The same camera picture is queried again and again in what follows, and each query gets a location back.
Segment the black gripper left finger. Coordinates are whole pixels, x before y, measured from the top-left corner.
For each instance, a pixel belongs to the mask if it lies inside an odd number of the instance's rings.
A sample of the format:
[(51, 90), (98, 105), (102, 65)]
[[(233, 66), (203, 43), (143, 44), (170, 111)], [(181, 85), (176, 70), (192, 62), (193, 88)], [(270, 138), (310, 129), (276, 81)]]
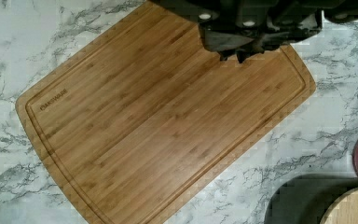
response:
[(239, 62), (255, 55), (252, 46), (255, 37), (249, 30), (228, 27), (213, 27), (212, 25), (199, 25), (200, 39), (203, 47), (219, 55), (220, 61), (226, 61), (235, 55)]

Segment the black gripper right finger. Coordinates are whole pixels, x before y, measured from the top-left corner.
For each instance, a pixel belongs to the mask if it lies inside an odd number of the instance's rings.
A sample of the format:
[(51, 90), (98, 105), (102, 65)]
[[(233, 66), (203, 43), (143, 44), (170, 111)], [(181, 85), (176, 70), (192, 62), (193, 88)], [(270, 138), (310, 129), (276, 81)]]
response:
[(264, 54), (266, 51), (273, 51), (281, 45), (286, 45), (290, 32), (241, 32), (240, 36), (247, 39), (245, 44), (236, 48), (237, 60), (239, 63), (243, 63), (246, 59), (256, 54)]

